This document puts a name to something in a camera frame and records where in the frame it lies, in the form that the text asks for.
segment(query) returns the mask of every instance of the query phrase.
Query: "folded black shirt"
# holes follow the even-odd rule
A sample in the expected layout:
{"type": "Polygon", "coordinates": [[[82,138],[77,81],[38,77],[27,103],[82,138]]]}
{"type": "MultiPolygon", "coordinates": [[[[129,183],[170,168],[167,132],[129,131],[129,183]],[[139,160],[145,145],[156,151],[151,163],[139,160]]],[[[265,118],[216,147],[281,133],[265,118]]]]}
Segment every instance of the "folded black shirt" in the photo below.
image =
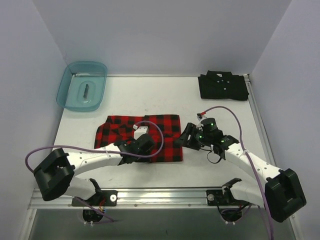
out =
{"type": "Polygon", "coordinates": [[[208,71],[198,77],[202,99],[248,100],[245,78],[231,72],[208,71]]]}

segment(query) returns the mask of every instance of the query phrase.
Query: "black cable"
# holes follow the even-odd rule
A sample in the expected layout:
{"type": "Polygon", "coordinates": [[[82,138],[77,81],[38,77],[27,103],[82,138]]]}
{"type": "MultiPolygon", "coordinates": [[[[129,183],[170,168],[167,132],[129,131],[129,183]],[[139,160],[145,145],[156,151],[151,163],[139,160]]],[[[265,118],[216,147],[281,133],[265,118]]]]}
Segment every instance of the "black cable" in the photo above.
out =
{"type": "Polygon", "coordinates": [[[220,163],[220,161],[222,160],[222,157],[220,157],[218,161],[213,162],[213,161],[210,161],[210,160],[209,160],[209,154],[210,154],[210,153],[212,153],[211,150],[210,150],[210,152],[208,152],[208,154],[206,155],[206,159],[207,159],[210,163],[212,163],[212,164],[218,164],[218,163],[220,163]]]}
{"type": "Polygon", "coordinates": [[[240,213],[245,207],[249,206],[250,203],[246,203],[245,205],[243,205],[242,207],[239,207],[238,209],[234,209],[234,208],[230,208],[230,209],[224,209],[224,212],[221,211],[220,207],[219,207],[219,203],[218,201],[216,201],[216,207],[219,211],[219,214],[221,215],[221,217],[228,221],[228,222],[235,222],[238,219],[240,219],[242,216],[240,216],[240,218],[234,219],[234,217],[240,213]]]}
{"type": "Polygon", "coordinates": [[[211,150],[210,150],[210,149],[200,148],[200,150],[207,151],[207,152],[211,152],[211,150]]]}

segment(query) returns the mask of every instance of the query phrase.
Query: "black bracket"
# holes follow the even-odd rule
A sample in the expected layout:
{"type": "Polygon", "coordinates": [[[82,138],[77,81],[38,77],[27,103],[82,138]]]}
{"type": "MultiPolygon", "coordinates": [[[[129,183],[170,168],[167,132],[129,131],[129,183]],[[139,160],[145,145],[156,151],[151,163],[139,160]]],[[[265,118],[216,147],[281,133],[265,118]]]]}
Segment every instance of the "black bracket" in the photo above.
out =
{"type": "Polygon", "coordinates": [[[248,203],[246,201],[235,199],[230,201],[229,196],[225,195],[222,189],[208,189],[206,191],[206,202],[208,206],[243,206],[248,203]]]}
{"type": "MultiPolygon", "coordinates": [[[[88,203],[90,206],[93,207],[99,207],[102,200],[105,199],[104,204],[101,206],[103,207],[115,207],[117,206],[117,200],[118,200],[118,191],[116,190],[102,190],[99,198],[89,198],[85,202],[88,203]]],[[[76,199],[72,199],[71,205],[73,207],[85,207],[82,203],[77,201],[76,199]]]]}

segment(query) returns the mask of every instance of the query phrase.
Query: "white tabletop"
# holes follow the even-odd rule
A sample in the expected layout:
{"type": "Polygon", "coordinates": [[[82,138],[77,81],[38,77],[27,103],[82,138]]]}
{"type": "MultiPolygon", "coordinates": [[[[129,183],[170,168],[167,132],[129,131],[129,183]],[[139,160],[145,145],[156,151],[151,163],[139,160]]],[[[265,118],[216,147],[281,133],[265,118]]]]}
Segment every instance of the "white tabletop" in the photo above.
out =
{"type": "MultiPolygon", "coordinates": [[[[96,111],[63,111],[55,144],[92,149],[97,128],[109,115],[178,114],[183,131],[188,122],[197,123],[196,113],[218,105],[235,112],[243,129],[245,147],[266,160],[250,103],[202,100],[196,77],[109,77],[102,103],[96,111]]],[[[228,111],[214,109],[207,117],[214,117],[225,135],[239,139],[238,125],[228,111]]],[[[206,154],[183,148],[183,162],[108,166],[82,173],[79,177],[96,179],[101,188],[214,187],[233,178],[254,181],[227,161],[209,163],[206,154]]]]}

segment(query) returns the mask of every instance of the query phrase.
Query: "white wall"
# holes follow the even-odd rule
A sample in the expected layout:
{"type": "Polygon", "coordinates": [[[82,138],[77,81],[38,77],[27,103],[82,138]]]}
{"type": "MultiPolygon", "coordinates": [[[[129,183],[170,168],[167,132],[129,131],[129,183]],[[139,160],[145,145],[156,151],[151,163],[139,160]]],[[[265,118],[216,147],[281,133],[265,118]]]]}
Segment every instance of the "white wall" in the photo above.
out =
{"type": "Polygon", "coordinates": [[[1,1],[0,33],[0,238],[14,240],[35,185],[24,157],[55,139],[66,64],[31,0],[1,1]]]}
{"type": "Polygon", "coordinates": [[[291,0],[33,0],[68,62],[116,74],[251,73],[291,0]]]}
{"type": "Polygon", "coordinates": [[[292,0],[252,73],[276,163],[298,173],[306,239],[319,239],[320,1],[292,0]]]}

